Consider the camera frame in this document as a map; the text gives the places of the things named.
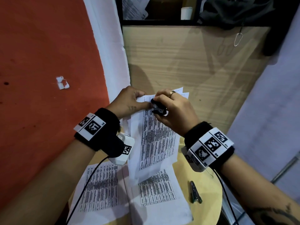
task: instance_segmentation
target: black wristband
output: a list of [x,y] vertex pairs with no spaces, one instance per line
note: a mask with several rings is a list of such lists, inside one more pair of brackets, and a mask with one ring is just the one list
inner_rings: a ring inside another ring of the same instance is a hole
[[[188,131],[185,135],[185,146],[187,149],[191,148],[191,146],[193,146],[193,144],[196,143],[201,136],[210,131],[212,128],[213,127],[210,124],[203,121]],[[209,167],[212,169],[218,169],[233,155],[233,153],[234,147],[231,146],[222,155],[220,155],[218,159],[212,162]]]
[[124,143],[116,135],[120,129],[120,121],[111,111],[100,108],[95,115],[105,121],[105,125],[88,141],[79,133],[74,137],[94,151],[102,149],[109,157],[119,157],[124,150]]

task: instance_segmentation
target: orange wall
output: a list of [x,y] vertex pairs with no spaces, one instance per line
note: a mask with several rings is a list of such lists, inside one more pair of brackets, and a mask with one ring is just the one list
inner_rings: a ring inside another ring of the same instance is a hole
[[0,208],[108,103],[83,0],[0,0]]

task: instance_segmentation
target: cable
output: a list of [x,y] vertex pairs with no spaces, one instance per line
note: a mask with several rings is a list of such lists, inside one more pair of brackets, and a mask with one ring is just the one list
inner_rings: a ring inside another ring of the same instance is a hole
[[88,178],[88,181],[86,182],[86,184],[85,184],[85,186],[84,186],[84,188],[83,188],[83,190],[82,190],[82,192],[81,192],[81,194],[80,194],[80,197],[78,198],[78,200],[77,200],[77,202],[76,202],[76,204],[75,204],[75,206],[74,206],[74,208],[73,208],[73,210],[72,210],[72,212],[71,212],[71,214],[70,214],[68,220],[66,221],[66,225],[69,223],[69,221],[70,221],[70,219],[71,219],[71,217],[72,217],[72,215],[73,215],[73,213],[74,213],[74,211],[75,211],[75,209],[76,209],[76,207],[77,207],[77,205],[78,205],[78,203],[79,203],[79,201],[80,201],[82,195],[84,194],[84,191],[85,191],[86,187],[88,186],[88,183],[90,182],[90,180],[91,180],[91,178],[92,178],[92,176],[93,176],[93,174],[96,172],[96,170],[97,170],[97,168],[100,166],[100,164],[101,164],[104,160],[106,160],[106,159],[108,159],[108,158],[109,158],[109,156],[107,156],[107,157],[105,157],[103,160],[101,160],[101,162],[100,162],[100,163],[95,167],[95,169],[93,170],[93,172],[92,172],[92,174],[90,175],[90,177]]
[[227,199],[227,201],[228,201],[229,207],[230,207],[230,209],[231,209],[232,215],[233,215],[233,217],[234,217],[234,219],[235,219],[235,224],[236,224],[236,225],[239,225],[239,224],[238,224],[238,220],[236,219],[236,216],[235,216],[235,214],[234,214],[234,211],[233,211],[233,209],[232,209],[232,207],[231,207],[231,204],[230,204],[229,198],[228,198],[228,196],[227,196],[226,190],[225,190],[225,188],[224,188],[224,186],[223,186],[223,183],[222,183],[222,181],[221,181],[221,179],[220,179],[218,173],[217,173],[215,170],[213,170],[213,171],[214,171],[214,173],[217,175],[217,177],[218,177],[218,179],[219,179],[219,181],[220,181],[220,183],[221,183],[221,186],[222,186],[222,188],[223,188],[223,190],[224,190],[224,193],[225,193],[226,199]]

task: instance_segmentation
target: document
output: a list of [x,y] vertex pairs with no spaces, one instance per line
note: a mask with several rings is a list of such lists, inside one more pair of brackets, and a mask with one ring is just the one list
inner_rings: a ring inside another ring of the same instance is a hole
[[127,169],[123,169],[123,175],[133,225],[181,225],[193,221],[172,166],[133,187]]
[[[175,91],[182,93],[183,88]],[[145,95],[138,102],[150,102],[155,95]],[[129,180],[132,186],[150,178],[177,161],[180,136],[160,123],[152,110],[142,110],[131,116],[131,137],[135,139],[128,159]]]
[[122,0],[123,20],[144,20],[148,13],[145,10],[149,0]]
[[[82,175],[72,200],[73,210],[82,190],[97,164],[90,165]],[[102,163],[92,176],[69,224],[102,225],[129,213],[122,166]]]

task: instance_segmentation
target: metal ring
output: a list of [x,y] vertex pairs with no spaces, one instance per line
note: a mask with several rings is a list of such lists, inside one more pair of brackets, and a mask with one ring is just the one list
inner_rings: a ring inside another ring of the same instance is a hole
[[171,91],[168,97],[171,98],[173,93],[176,93],[176,91]]

